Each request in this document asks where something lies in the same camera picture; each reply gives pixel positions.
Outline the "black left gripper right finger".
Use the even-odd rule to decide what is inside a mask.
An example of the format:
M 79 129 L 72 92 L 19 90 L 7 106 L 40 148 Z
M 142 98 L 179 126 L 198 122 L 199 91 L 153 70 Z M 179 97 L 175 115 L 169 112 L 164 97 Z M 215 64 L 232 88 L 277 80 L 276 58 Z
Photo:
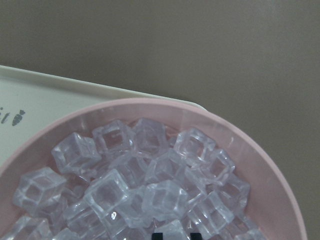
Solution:
M 190 240 L 202 240 L 202 235 L 199 232 L 191 232 Z

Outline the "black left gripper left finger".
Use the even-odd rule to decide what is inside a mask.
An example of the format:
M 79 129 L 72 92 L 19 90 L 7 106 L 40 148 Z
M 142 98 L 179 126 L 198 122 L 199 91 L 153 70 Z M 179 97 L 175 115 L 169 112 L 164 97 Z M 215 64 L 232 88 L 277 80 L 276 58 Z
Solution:
M 162 232 L 152 233 L 151 240 L 163 240 L 163 233 Z

